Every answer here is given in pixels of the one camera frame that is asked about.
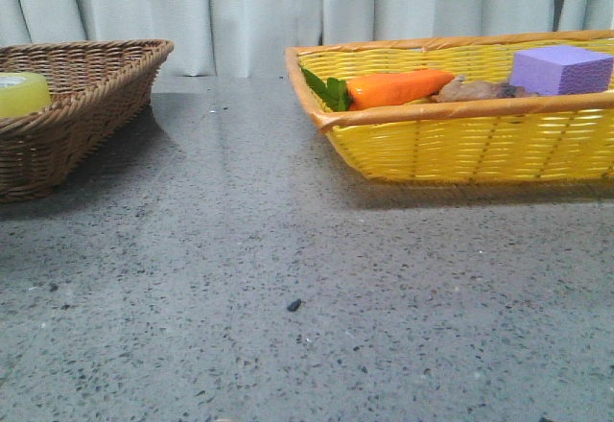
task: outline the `yellow object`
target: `yellow object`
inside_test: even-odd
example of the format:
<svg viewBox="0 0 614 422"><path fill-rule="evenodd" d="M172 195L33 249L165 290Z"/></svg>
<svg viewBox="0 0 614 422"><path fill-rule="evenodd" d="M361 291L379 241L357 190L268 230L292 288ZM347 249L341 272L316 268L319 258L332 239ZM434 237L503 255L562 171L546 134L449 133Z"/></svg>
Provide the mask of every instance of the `yellow object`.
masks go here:
<svg viewBox="0 0 614 422"><path fill-rule="evenodd" d="M44 76L32 72L0 72L0 118L28 115L50 103Z"/></svg>
<svg viewBox="0 0 614 422"><path fill-rule="evenodd" d="M332 112L301 80L434 67L504 82L516 51L572 44L614 55L614 30L441 37L289 48L296 95L345 162L365 177L490 183L614 178L614 80L594 94L425 103Z"/></svg>

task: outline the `white curtain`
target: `white curtain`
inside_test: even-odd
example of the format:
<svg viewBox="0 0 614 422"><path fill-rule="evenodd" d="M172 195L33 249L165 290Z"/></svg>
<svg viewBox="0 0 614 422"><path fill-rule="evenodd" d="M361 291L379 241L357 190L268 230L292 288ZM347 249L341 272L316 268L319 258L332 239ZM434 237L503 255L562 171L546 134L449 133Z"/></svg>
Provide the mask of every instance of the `white curtain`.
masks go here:
<svg viewBox="0 0 614 422"><path fill-rule="evenodd" d="M281 76L283 50L612 27L614 0L0 0L0 46L168 38L174 75Z"/></svg>

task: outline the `granite surface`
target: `granite surface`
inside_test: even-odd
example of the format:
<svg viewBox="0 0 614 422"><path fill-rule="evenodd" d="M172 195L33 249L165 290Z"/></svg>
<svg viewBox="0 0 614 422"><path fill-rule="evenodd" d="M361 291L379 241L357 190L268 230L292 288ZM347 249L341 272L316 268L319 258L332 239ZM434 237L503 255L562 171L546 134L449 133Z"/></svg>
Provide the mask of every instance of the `granite surface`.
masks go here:
<svg viewBox="0 0 614 422"><path fill-rule="evenodd" d="M612 421L613 230L609 183L372 183L286 79L159 81L0 204L0 420Z"/></svg>

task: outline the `wicker basket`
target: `wicker basket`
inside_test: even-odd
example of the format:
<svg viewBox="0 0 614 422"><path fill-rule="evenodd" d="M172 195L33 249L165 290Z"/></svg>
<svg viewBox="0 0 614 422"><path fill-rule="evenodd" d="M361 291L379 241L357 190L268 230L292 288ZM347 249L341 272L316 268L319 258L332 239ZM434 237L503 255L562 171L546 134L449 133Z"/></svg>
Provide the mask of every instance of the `wicker basket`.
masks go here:
<svg viewBox="0 0 614 422"><path fill-rule="evenodd" d="M303 108L368 178L485 183L610 178L614 92L332 112L300 66L322 79L435 67L470 81L508 79L516 51L571 44L614 54L614 31L438 37L294 47L286 64Z"/></svg>
<svg viewBox="0 0 614 422"><path fill-rule="evenodd" d="M83 41L0 48L0 72L37 72L52 104L0 119L0 202L44 197L151 97L166 40Z"/></svg>

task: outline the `purple foam block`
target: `purple foam block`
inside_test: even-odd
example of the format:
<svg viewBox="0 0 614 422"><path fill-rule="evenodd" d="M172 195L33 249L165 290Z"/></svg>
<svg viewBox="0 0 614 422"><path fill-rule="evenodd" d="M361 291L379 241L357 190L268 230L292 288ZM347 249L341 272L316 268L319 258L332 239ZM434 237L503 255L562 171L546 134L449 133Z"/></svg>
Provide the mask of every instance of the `purple foam block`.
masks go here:
<svg viewBox="0 0 614 422"><path fill-rule="evenodd" d="M577 46L556 45L515 53L509 83L542 96L599 93L612 77L614 57Z"/></svg>

